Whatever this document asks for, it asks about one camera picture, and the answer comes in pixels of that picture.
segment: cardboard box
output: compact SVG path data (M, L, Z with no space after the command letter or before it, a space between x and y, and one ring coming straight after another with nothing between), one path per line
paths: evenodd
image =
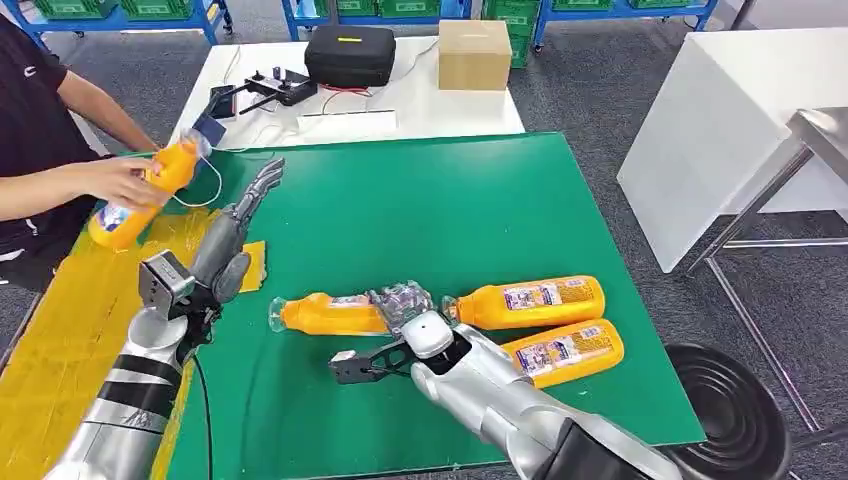
M439 22L440 90L505 90L511 60L503 21Z

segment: plastic bottle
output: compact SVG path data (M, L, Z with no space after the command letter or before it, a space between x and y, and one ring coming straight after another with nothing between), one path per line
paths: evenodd
M367 295L331 297L313 293L300 300L276 298L268 309L271 330L309 335L388 335L386 324Z
M458 300L444 297L442 313L484 330L565 325L600 318L604 291L587 275L486 285Z
M602 372L624 358L624 344L603 318L566 325L501 345L538 388Z
M203 149L207 148L208 144L199 133L184 133L177 143L153 155L153 159L162 167L159 173L148 169L144 171L143 177L173 195L189 184L195 164L200 155L206 154ZM109 202L91 217L88 232L95 242L104 247L124 249L135 241L161 209L161 206L152 206L143 211L134 211Z

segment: black device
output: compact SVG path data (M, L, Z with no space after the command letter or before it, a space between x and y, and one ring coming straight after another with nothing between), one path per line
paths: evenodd
M394 32L385 28L325 25L312 34L304 63L319 84L382 87L392 74L395 47Z
M212 87L209 89L209 101L212 101L218 96L218 101L215 102L215 106L209 112L210 117L221 119L236 116L236 96L224 95L235 88L235 85L224 85L223 87Z
M291 70L284 70L285 76L281 79L268 78L265 75L256 71L250 78L244 80L244 85L238 88L231 88L228 91L212 92L212 98L209 100L209 105L206 106L204 113L209 114L212 118L212 112L218 109L222 102L227 99L232 99L238 92L248 91L262 95L262 100L245 108L239 112L239 115L257 109L265 104L273 101L278 101L287 107L291 107L307 98L315 95L318 92L318 84L306 75L301 75Z

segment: green tabletop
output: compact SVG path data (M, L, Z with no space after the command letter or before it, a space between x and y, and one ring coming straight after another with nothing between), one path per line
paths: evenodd
M268 304L417 280L434 296L571 274L598 278L625 345L615 368L547 389L651 444L704 439L651 319L559 134L337 144L216 154L222 200L274 153L282 184L257 212L268 278L240 295L202 347L216 478L305 478L502 462L408 378L338 385L327 361L385 337L272 333ZM202 199L210 172L184 199ZM522 332L506 332L507 336ZM193 382L170 478L205 476L206 431Z

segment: floor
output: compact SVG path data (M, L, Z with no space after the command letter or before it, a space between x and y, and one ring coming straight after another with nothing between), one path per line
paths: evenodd
M225 42L285 41L277 0L229 0L234 37ZM435 33L431 27L401 34ZM529 131L561 131L607 220L657 330L666 342L711 345L739 359L772 390L794 434L804 432L735 311L707 270L694 278L663 274L615 181L615 175L689 28L679 20L550 24L545 49L510 89ZM193 33L47 36L77 73L112 94L158 142L166 142L200 71L208 45ZM107 141L107 146L115 147ZM708 233L714 235L725 219ZM848 236L835 213L764 215L751 237ZM820 421L848 420L848 257L838 250L733 254L722 266ZM0 286L0 351L32 294ZM792 470L802 479L848 477L848 442L797 452ZM414 475L417 479L514 478L506 467Z

